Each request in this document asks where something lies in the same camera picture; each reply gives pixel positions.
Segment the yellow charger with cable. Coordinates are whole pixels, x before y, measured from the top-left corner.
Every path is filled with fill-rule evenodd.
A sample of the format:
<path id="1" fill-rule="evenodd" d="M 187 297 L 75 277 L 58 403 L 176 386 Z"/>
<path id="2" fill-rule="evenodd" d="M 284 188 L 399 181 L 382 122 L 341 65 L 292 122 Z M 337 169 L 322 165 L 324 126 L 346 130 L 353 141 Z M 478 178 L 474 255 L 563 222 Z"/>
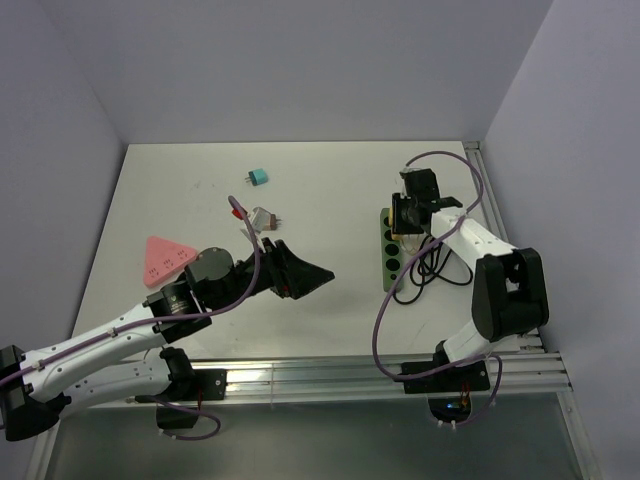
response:
<path id="1" fill-rule="evenodd" d="M 397 234 L 390 231 L 391 244 L 402 257 L 412 257 L 422 249 L 424 234 Z"/>

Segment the green power strip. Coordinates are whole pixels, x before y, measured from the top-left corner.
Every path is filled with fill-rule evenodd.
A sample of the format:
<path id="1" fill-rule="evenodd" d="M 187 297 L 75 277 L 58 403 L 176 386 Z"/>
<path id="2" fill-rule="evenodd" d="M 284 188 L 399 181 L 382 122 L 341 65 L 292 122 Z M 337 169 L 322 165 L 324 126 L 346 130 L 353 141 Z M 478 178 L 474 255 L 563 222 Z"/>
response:
<path id="1" fill-rule="evenodd" d="M 380 211 L 380 252 L 382 289 L 384 292 L 388 292 L 390 290 L 404 265 L 404 258 L 396 250 L 396 247 L 391 244 L 391 227 L 386 227 L 382 220 L 382 212 L 387 209 L 389 208 L 383 208 Z"/>

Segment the brown plug adapter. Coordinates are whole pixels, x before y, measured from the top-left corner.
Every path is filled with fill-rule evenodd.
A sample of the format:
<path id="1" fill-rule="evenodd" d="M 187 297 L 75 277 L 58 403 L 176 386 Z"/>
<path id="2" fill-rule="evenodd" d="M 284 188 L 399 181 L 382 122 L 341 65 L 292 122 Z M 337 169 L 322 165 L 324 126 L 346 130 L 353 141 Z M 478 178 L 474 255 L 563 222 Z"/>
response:
<path id="1" fill-rule="evenodd" d="M 265 223 L 265 231 L 276 231 L 281 226 L 282 220 L 274 213 L 267 215 L 267 221 Z"/>

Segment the teal plug adapter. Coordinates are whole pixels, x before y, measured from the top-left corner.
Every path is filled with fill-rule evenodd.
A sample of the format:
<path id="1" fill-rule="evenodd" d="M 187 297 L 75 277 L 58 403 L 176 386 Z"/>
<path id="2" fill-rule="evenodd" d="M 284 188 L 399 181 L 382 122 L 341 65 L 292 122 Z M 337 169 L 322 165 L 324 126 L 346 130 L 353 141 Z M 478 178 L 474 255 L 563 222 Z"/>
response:
<path id="1" fill-rule="evenodd" d="M 252 186 L 260 186 L 269 181 L 268 174 L 262 168 L 250 170 L 247 173 L 246 181 Z"/>

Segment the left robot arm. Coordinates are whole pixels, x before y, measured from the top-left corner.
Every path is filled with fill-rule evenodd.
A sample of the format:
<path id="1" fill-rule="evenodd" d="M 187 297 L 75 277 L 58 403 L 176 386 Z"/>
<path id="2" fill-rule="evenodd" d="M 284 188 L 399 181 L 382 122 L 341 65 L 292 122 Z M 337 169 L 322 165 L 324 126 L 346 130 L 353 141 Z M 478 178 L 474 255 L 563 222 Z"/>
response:
<path id="1" fill-rule="evenodd" d="M 284 241 L 263 240 L 244 261 L 208 248 L 178 278 L 116 319 L 54 346 L 1 351 L 1 429 L 9 442 L 35 437 L 83 408 L 125 397 L 193 400 L 198 377 L 174 342 L 207 328 L 248 297 L 298 300 L 334 280 Z"/>

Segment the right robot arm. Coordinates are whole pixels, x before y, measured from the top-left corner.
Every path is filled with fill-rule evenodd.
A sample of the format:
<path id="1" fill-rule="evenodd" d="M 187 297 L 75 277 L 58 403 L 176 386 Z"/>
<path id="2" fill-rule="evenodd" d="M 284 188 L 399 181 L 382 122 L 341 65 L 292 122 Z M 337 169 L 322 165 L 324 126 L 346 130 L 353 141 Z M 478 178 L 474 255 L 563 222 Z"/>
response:
<path id="1" fill-rule="evenodd" d="M 392 195 L 391 234 L 428 235 L 473 272 L 471 320 L 442 342 L 445 357 L 432 368 L 435 383 L 452 390 L 467 377 L 463 360 L 548 322 L 542 260 L 535 249 L 518 249 L 492 234 L 457 199 L 443 197 L 432 170 L 406 169 L 400 177 L 404 189 Z"/>

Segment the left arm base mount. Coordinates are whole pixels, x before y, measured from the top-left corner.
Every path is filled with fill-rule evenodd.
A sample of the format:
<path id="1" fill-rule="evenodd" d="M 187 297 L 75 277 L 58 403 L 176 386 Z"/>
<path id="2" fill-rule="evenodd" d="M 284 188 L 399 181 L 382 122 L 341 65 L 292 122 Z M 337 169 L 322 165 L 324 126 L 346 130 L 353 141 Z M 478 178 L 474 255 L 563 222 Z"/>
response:
<path id="1" fill-rule="evenodd" d="M 193 402 L 200 410 L 205 401 L 221 401 L 225 397 L 227 371 L 225 369 L 194 370 L 187 374 L 178 374 L 177 378 L 169 373 L 169 385 L 155 397 L 167 403 Z M 195 427 L 197 416 L 171 409 L 158 404 L 156 424 L 169 431 L 190 430 Z"/>

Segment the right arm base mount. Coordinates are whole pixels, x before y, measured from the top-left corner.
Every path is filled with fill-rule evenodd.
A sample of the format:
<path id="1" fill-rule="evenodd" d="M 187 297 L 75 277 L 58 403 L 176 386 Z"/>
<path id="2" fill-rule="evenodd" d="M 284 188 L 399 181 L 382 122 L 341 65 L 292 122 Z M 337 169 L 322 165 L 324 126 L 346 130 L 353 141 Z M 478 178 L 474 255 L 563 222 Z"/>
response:
<path id="1" fill-rule="evenodd" d="M 482 361 L 425 378 L 404 380 L 402 384 L 407 395 L 426 394 L 432 415 L 450 424 L 467 420 L 472 413 L 471 394 L 488 392 L 491 386 Z"/>

